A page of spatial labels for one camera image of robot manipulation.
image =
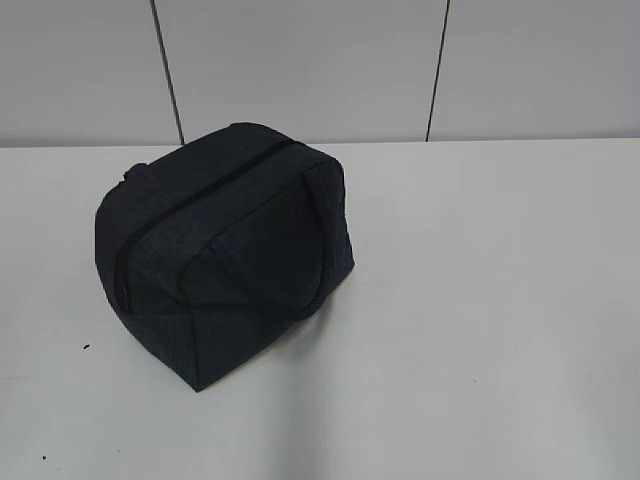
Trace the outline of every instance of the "insulated bag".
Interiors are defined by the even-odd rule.
[[[200,391],[315,313],[354,266],[340,163],[238,123],[104,197],[95,260],[111,307]]]

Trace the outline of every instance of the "white table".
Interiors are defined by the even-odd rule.
[[[1,479],[640,478],[640,140],[320,148],[356,269],[200,394],[93,264],[173,147],[0,150]]]

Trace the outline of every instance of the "zipper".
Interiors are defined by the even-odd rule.
[[[182,200],[177,203],[173,207],[165,210],[160,215],[157,215],[143,225],[134,230],[129,237],[125,240],[122,246],[118,249],[118,253],[116,254],[115,261],[115,272],[114,272],[114,287],[115,287],[115,295],[116,301],[120,308],[124,313],[131,313],[131,295],[130,295],[130,284],[129,284],[129,253],[133,248],[137,245],[137,243],[144,237],[149,231],[155,227],[161,221],[171,217],[172,215],[178,213],[180,210],[183,210],[190,205],[193,205],[195,202],[201,200],[203,197],[210,195],[220,188],[224,187],[228,183],[234,181],[236,178],[244,175],[249,170],[257,167],[262,162],[267,160],[269,157],[275,155],[276,153],[284,150],[286,147],[290,145],[300,144],[292,139],[283,140],[281,142],[276,143],[275,145],[267,148],[262,153],[256,155],[251,160],[243,164],[242,166],[236,168],[231,171],[227,175],[219,178],[211,185],[199,190],[194,193],[190,197]]]

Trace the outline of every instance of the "fabric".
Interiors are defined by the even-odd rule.
[[[107,299],[200,391],[313,315],[354,266],[340,163],[233,124],[137,164],[96,213]]]

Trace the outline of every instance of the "bag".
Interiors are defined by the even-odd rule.
[[[354,266],[342,166],[257,124],[135,165],[96,213],[107,299],[200,391],[315,313]]]

